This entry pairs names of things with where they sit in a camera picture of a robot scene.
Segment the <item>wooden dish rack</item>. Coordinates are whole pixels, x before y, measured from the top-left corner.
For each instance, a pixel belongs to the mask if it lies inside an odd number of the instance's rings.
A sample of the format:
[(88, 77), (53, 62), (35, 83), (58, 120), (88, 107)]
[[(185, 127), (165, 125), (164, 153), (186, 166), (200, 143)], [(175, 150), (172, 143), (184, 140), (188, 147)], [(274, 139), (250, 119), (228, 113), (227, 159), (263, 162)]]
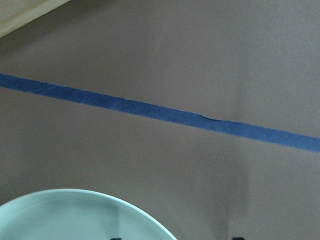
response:
[(68, 2), (69, 0), (0, 0), (0, 37)]

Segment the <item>light green round plate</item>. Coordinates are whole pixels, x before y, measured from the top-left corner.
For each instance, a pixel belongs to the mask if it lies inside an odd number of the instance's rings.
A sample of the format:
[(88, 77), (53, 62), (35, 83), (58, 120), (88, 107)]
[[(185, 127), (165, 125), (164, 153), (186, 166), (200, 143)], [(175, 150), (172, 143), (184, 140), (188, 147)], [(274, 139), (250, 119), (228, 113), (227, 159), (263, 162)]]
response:
[(174, 240), (152, 216), (119, 198), (83, 189), (43, 190), (0, 207), (2, 240)]

